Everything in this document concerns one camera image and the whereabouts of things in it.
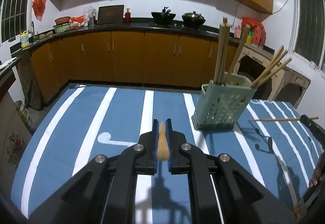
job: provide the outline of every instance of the blue tablecloth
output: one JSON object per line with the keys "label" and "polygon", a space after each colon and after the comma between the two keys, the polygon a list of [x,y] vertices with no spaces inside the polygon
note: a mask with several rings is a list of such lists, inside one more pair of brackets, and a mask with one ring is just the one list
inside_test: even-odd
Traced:
{"label": "blue tablecloth", "polygon": [[[104,86],[70,86],[45,117],[20,161],[11,199],[28,216],[98,154],[120,154],[150,131],[152,120],[172,120],[173,130],[205,153],[227,153],[288,208],[308,187],[322,150],[300,122],[250,122],[299,116],[284,102],[252,100],[228,132],[195,131],[191,115],[199,93]],[[268,136],[272,137],[273,151]],[[136,223],[191,223],[186,175],[139,176]]]}

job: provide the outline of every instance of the window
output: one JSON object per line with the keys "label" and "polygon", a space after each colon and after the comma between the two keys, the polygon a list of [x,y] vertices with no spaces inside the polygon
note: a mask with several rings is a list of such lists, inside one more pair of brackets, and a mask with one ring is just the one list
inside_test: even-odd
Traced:
{"label": "window", "polygon": [[323,69],[325,12],[323,0],[296,0],[293,50]]}
{"label": "window", "polygon": [[2,42],[25,31],[27,0],[3,0],[1,17],[1,39]]}

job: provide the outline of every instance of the red plastic bag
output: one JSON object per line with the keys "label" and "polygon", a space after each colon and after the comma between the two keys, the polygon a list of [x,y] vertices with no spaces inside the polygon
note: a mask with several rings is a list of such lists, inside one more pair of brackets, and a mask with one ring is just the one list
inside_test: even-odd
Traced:
{"label": "red plastic bag", "polygon": [[264,29],[262,22],[255,18],[242,17],[242,26],[245,26],[246,24],[249,24],[252,29],[254,29],[256,26],[259,26],[261,30]]}
{"label": "red plastic bag", "polygon": [[37,20],[40,22],[43,19],[43,14],[45,12],[45,2],[46,0],[33,0],[32,8]]}
{"label": "red plastic bag", "polygon": [[72,22],[79,22],[82,23],[83,22],[83,15],[79,16],[79,17],[71,17],[70,19]]}

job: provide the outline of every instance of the perforated basket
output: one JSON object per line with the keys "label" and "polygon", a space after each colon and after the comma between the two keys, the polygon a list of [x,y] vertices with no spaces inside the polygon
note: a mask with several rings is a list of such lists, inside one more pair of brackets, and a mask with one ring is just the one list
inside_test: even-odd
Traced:
{"label": "perforated basket", "polygon": [[247,77],[231,74],[227,85],[216,85],[212,80],[202,85],[192,116],[195,129],[232,129],[256,92],[250,84]]}

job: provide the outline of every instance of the silver bolt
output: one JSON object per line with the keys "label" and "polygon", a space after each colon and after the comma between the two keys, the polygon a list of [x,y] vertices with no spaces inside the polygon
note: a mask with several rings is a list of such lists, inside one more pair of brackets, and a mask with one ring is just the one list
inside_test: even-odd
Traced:
{"label": "silver bolt", "polygon": [[230,160],[230,156],[228,154],[221,154],[220,160],[223,162],[228,162]]}
{"label": "silver bolt", "polygon": [[97,155],[97,156],[95,157],[95,161],[96,161],[97,163],[102,163],[102,162],[104,162],[105,160],[106,160],[106,157],[105,157],[104,155],[102,155],[102,154]]}
{"label": "silver bolt", "polygon": [[133,147],[136,151],[142,151],[144,146],[142,144],[136,144],[134,147]]}
{"label": "silver bolt", "polygon": [[181,148],[185,151],[188,151],[192,148],[192,146],[189,143],[183,143]]}

